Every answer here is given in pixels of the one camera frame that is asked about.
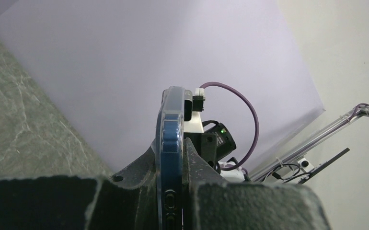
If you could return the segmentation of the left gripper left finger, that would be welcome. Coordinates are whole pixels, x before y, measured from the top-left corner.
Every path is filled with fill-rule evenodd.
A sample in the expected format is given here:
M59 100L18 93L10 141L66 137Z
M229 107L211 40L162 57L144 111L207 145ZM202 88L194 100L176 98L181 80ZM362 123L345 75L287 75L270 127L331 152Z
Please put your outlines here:
M0 178L0 230L155 230L155 155L111 178L52 175Z

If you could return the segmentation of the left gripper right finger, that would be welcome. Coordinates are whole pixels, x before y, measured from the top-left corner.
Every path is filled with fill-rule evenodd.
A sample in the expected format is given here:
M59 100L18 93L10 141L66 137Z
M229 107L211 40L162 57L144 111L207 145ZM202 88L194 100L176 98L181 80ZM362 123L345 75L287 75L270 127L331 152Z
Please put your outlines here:
M230 183L184 141L186 230L328 230L318 196L293 184Z

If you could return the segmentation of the clear transparent phone case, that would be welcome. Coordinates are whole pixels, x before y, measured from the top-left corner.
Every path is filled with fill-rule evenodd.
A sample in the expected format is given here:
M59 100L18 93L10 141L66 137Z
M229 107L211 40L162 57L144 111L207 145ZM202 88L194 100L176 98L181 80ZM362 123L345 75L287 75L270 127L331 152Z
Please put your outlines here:
M158 113L153 151L155 154L156 168L156 186L157 186L157 205L158 205L158 223L161 229L161 168L160 168L160 150L162 124L165 120L179 121L184 137L184 103L185 88L169 87L163 92L162 103Z

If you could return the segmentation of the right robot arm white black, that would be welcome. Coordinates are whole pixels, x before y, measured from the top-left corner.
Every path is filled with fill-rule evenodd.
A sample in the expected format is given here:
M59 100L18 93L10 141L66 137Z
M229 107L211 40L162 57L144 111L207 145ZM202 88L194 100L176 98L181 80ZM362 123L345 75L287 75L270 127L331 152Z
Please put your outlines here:
M226 168L238 163L235 157L222 161L236 150L236 143L224 124L208 120L203 122L186 121L184 137L191 139L199 156L208 163L221 177L229 182L249 182L248 171L243 167L226 171Z

